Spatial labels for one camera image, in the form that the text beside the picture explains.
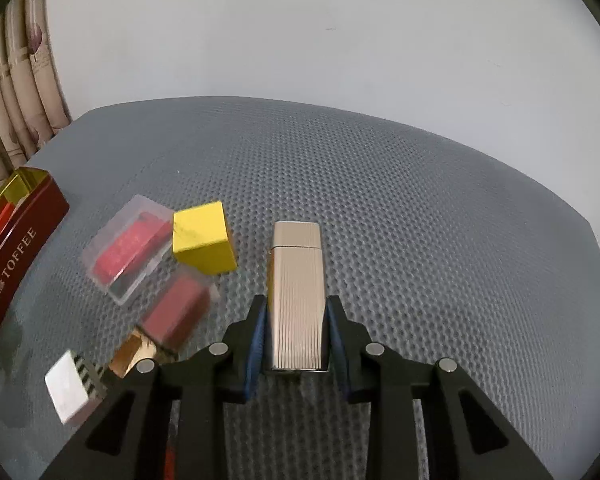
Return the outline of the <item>yellow striped cube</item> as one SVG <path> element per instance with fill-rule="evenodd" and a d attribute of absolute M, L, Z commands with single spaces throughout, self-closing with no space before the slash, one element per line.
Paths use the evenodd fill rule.
<path fill-rule="evenodd" d="M 179 263 L 204 275 L 237 269 L 230 227 L 219 200 L 175 211 L 172 226 L 172 252 Z"/>

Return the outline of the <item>clear box with red card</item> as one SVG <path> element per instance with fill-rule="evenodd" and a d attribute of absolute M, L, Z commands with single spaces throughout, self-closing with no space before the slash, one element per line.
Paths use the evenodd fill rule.
<path fill-rule="evenodd" d="M 92 238 L 81 255 L 86 276 L 124 306 L 171 248 L 174 211 L 133 196 Z"/>

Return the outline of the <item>red rounded case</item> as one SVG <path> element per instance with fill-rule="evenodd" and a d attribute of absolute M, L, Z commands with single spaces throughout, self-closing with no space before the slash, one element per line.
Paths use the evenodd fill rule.
<path fill-rule="evenodd" d="M 166 449 L 166 457 L 164 458 L 164 480 L 175 479 L 175 452 L 172 446 Z"/>

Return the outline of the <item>beige patterned curtain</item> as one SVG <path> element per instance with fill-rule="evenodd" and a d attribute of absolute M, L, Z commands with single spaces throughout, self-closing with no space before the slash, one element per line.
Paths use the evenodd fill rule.
<path fill-rule="evenodd" d="M 71 122 L 46 0 L 0 0 L 0 187 Z"/>

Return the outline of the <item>white striped cube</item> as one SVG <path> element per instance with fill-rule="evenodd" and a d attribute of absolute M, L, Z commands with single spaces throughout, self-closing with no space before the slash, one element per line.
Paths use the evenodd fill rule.
<path fill-rule="evenodd" d="M 63 425 L 82 425 L 107 394 L 104 368 L 67 350 L 45 375 L 45 385 Z"/>

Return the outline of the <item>red gold toffee tin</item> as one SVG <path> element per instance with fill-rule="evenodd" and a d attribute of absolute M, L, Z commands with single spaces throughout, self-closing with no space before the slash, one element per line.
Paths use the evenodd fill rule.
<path fill-rule="evenodd" d="M 52 175 L 20 167 L 0 188 L 0 202 L 18 205 L 0 234 L 0 329 L 32 262 L 69 210 Z"/>

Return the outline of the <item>red rectangular block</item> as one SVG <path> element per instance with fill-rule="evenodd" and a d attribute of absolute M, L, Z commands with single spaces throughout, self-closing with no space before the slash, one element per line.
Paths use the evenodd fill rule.
<path fill-rule="evenodd" d="M 0 202 L 0 234 L 17 208 L 18 205 L 11 203 L 8 200 Z"/>

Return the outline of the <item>grey honeycomb table mat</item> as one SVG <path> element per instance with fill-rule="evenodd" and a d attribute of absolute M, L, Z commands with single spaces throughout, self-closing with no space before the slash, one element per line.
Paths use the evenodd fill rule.
<path fill-rule="evenodd" d="M 99 108 L 0 235 L 13 479 L 591 479 L 600 248 L 543 185 L 332 108 Z"/>

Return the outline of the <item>gold lipstick with clear cap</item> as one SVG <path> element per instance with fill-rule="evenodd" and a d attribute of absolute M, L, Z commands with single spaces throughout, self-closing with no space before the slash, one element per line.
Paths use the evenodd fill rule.
<path fill-rule="evenodd" d="M 195 327 L 219 299 L 218 288 L 208 276 L 176 271 L 114 352 L 108 370 L 122 378 L 143 359 L 158 364 L 174 362 Z"/>

